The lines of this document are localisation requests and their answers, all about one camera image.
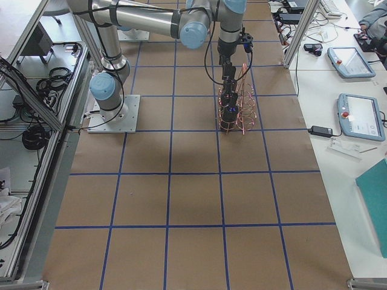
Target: floor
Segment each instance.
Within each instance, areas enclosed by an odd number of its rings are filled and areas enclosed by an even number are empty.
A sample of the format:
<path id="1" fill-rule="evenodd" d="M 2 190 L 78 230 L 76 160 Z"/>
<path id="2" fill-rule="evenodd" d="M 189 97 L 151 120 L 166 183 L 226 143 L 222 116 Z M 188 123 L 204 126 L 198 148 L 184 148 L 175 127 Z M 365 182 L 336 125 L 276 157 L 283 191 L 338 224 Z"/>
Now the floor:
<path id="1" fill-rule="evenodd" d="M 346 289 L 351 272 L 268 4 L 247 9 L 258 119 L 245 135 L 217 130 L 205 47 L 155 34 L 122 44 L 125 93 L 141 94 L 137 132 L 82 132 L 45 264 L 50 289 Z M 207 62 L 220 79 L 217 61 L 214 42 Z M 239 48 L 233 62 L 248 61 Z"/>
<path id="2" fill-rule="evenodd" d="M 371 10 L 374 8 L 374 4 L 368 2 L 367 0 L 345 0 L 345 2 L 350 7 L 353 15 L 355 16 L 356 20 L 360 21 L 363 19 L 363 17 L 371 12 Z"/>

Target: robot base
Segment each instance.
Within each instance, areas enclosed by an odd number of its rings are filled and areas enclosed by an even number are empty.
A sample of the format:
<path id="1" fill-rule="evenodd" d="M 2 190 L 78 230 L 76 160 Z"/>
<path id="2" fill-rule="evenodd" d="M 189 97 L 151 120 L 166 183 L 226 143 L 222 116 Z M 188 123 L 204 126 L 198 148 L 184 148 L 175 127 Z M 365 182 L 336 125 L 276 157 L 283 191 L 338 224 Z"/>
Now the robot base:
<path id="1" fill-rule="evenodd" d="M 140 41 L 149 41 L 149 32 L 131 29 L 124 33 L 121 30 L 117 30 L 119 34 L 119 41 L 121 42 L 140 42 Z"/>
<path id="2" fill-rule="evenodd" d="M 128 111 L 124 118 L 111 121 L 101 126 L 90 128 L 89 133 L 135 133 L 137 126 L 138 108 L 140 107 L 140 95 L 125 95 L 125 105 L 128 106 Z M 99 110 L 97 102 L 94 104 L 93 110 Z M 102 124 L 105 120 L 100 114 L 92 115 L 90 118 L 89 127 Z"/>

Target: metal bracket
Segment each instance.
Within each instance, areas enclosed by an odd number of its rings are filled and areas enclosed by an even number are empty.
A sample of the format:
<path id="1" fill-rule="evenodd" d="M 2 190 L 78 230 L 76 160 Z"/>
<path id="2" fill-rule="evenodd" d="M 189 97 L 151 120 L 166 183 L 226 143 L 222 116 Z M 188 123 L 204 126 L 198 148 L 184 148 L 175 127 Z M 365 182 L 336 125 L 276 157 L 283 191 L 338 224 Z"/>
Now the metal bracket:
<path id="1" fill-rule="evenodd" d="M 387 290 L 387 284 L 384 283 L 361 282 L 355 279 L 351 279 L 348 280 L 346 284 L 349 290 Z"/>
<path id="2" fill-rule="evenodd" d="M 125 95 L 125 104 L 128 106 L 126 115 L 119 119 L 103 124 L 101 126 L 90 128 L 89 133 L 135 133 L 137 126 L 138 108 L 140 107 L 140 95 Z M 99 110 L 97 102 L 94 104 L 93 110 Z M 90 118 L 89 127 L 97 126 L 104 123 L 105 120 L 100 114 L 92 115 Z"/>
<path id="3" fill-rule="evenodd" d="M 124 33 L 122 30 L 117 30 L 117 32 L 121 42 L 149 41 L 149 32 L 147 31 L 131 29 L 127 33 Z"/>
<path id="4" fill-rule="evenodd" d="M 49 283 L 38 281 L 33 283 L 9 284 L 0 286 L 0 290 L 48 290 Z"/>

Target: white table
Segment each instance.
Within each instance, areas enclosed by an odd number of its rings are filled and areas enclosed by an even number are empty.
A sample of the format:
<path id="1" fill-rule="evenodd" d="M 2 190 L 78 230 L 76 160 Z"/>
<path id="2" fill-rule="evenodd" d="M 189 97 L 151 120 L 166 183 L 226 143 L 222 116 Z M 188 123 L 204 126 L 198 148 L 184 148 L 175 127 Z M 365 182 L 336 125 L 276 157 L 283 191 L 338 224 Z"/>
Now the white table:
<path id="1" fill-rule="evenodd" d="M 329 47 L 358 47 L 361 51 L 358 43 L 353 36 L 358 31 L 356 29 L 343 29 L 340 27 L 351 27 L 351 28 L 360 28 L 357 20 L 353 16 L 350 8 L 345 3 L 344 0 L 335 0 L 336 6 L 340 11 L 346 13 L 346 16 L 343 15 L 340 19 L 329 19 L 330 23 L 321 27 L 317 27 L 316 24 L 310 24 L 310 29 L 306 32 L 307 36 L 312 38 L 323 40 L 326 43 L 323 43 L 322 55 L 317 57 L 304 50 L 304 44 L 318 44 L 313 39 L 307 38 L 304 36 L 302 39 L 299 52 L 298 52 L 298 69 L 300 70 L 335 70 L 331 64 L 330 59 L 327 56 L 327 50 Z M 323 19 L 321 15 L 317 16 L 318 19 Z M 375 53 L 363 53 L 367 61 L 379 60 Z M 290 69 L 296 68 L 296 59 L 295 55 Z M 373 63 L 372 68 L 375 71 L 385 71 L 384 66 L 381 62 Z"/>
<path id="2" fill-rule="evenodd" d="M 294 81 L 295 71 L 291 71 Z M 298 71 L 299 102 L 305 122 L 331 127 L 340 132 L 336 100 L 340 93 L 375 97 L 381 111 L 387 112 L 387 71 L 361 82 L 350 82 L 339 77 L 334 70 Z M 362 160 L 327 149 L 330 140 L 311 136 L 311 142 L 324 180 L 333 214 L 339 229 L 348 263 L 355 278 L 387 277 L 387 259 L 380 253 L 376 235 L 368 217 L 355 178 L 385 157 L 387 142 L 376 142 L 346 136 L 339 137 L 343 145 L 358 144 L 360 150 L 377 147 L 360 154 Z"/>

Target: copper wire spiral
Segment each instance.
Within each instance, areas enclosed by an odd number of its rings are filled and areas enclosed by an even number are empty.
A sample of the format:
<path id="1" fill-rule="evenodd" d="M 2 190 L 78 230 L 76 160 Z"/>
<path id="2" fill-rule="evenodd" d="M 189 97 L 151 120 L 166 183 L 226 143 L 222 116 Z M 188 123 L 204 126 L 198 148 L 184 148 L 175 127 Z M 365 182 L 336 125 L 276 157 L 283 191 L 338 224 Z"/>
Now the copper wire spiral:
<path id="1" fill-rule="evenodd" d="M 247 71 L 247 65 L 244 63 L 239 73 L 238 78 L 241 75 L 245 74 Z M 225 122 L 222 120 L 224 106 L 221 103 L 221 94 L 222 89 L 220 88 L 218 91 L 218 126 L 220 129 L 226 131 L 228 133 L 231 130 L 241 130 L 244 135 L 246 131 L 253 129 L 256 121 L 256 112 L 255 112 L 255 100 L 252 96 L 254 93 L 254 89 L 252 85 L 247 84 L 247 89 L 251 89 L 251 91 L 246 91 L 246 75 L 242 78 L 239 85 L 237 86 L 236 92 L 238 93 L 238 101 L 236 105 L 239 108 L 238 115 L 236 116 L 236 121 L 234 122 Z"/>

